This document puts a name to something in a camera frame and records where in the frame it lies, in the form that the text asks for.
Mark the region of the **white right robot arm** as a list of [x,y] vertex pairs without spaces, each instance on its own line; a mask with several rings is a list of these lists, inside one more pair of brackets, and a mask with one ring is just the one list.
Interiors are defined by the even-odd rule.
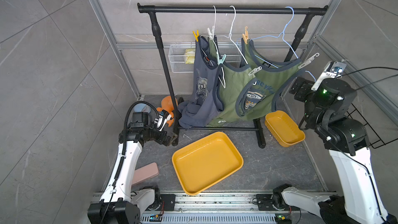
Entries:
[[300,126],[313,130],[323,141],[336,166],[343,195],[299,190],[284,184],[273,190],[273,207],[297,207],[327,224],[395,224],[379,195],[371,165],[370,141],[365,126],[345,114],[357,96],[347,82],[324,79],[314,82],[298,77],[290,89],[304,103]]

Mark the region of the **orange clothespin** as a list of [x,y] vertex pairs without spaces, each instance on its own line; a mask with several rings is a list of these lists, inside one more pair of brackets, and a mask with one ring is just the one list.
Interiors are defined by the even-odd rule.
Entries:
[[249,34],[248,34],[248,27],[245,26],[245,32],[242,34],[242,39],[244,40],[245,44],[249,43]]

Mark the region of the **green printed tank top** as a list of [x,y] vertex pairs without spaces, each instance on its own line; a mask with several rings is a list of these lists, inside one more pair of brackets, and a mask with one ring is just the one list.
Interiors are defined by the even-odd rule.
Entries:
[[254,119],[258,119],[275,111],[276,99],[284,88],[302,74],[303,71],[298,68],[302,61],[269,60],[258,53],[252,40],[248,44],[242,40],[241,50],[251,69],[262,66],[262,70],[253,75],[253,82],[248,83],[249,89],[244,92],[244,102],[241,104],[245,112],[252,111]]

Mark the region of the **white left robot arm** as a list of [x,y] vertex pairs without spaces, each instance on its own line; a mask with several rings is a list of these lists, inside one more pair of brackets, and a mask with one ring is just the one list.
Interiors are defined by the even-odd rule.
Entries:
[[169,136],[164,130],[164,126],[173,118],[170,112],[143,102],[155,113],[155,118],[151,118],[149,113],[134,111],[134,107],[140,103],[133,103],[126,113],[111,178],[99,202],[90,204],[88,208],[87,215],[92,224],[139,224],[142,213],[147,209],[160,210],[159,217],[164,214],[165,203],[157,186],[145,187],[134,196],[131,195],[131,188],[144,144],[154,141],[170,146],[178,136]]

